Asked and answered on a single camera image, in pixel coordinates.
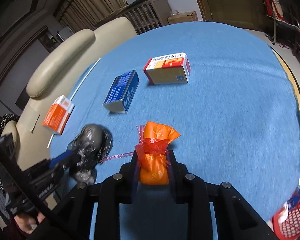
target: blue box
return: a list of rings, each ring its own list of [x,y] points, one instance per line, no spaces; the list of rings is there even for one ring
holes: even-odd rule
[[[138,84],[139,77],[135,70],[116,77],[103,102],[103,106],[110,112],[125,114],[129,109]]]

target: wooden door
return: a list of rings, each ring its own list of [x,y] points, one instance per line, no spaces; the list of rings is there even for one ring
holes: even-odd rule
[[[264,25],[263,0],[206,0],[214,22],[226,23],[240,28],[262,30]]]

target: maroon sleeve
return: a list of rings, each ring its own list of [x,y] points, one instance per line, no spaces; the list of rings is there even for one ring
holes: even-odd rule
[[[7,226],[3,229],[3,233],[8,240],[25,240],[29,234],[23,232],[14,218],[11,218]]]

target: plastic bag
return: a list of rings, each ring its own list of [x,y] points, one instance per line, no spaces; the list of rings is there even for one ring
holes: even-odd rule
[[[147,185],[169,184],[166,159],[168,144],[180,134],[164,124],[147,122],[140,125],[139,144],[135,146],[140,166],[140,182]]]
[[[85,125],[67,147],[67,150],[81,156],[76,167],[70,168],[70,175],[76,181],[93,184],[97,178],[97,171],[94,168],[109,154],[112,140],[112,134],[106,127],[96,124]]]

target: screw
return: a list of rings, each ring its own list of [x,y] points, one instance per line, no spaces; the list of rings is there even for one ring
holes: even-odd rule
[[[77,189],[84,189],[86,187],[87,184],[85,184],[84,182],[79,182],[77,184]]]
[[[119,180],[119,179],[122,179],[122,174],[121,173],[116,173],[112,176],[112,178],[114,178],[115,180]]]
[[[225,187],[225,188],[231,188],[231,183],[230,182],[227,182],[227,181],[224,181],[222,183],[222,186]]]
[[[186,175],[186,179],[189,179],[189,180],[193,180],[195,177],[194,177],[194,175],[192,174],[192,173],[188,173],[187,175]]]

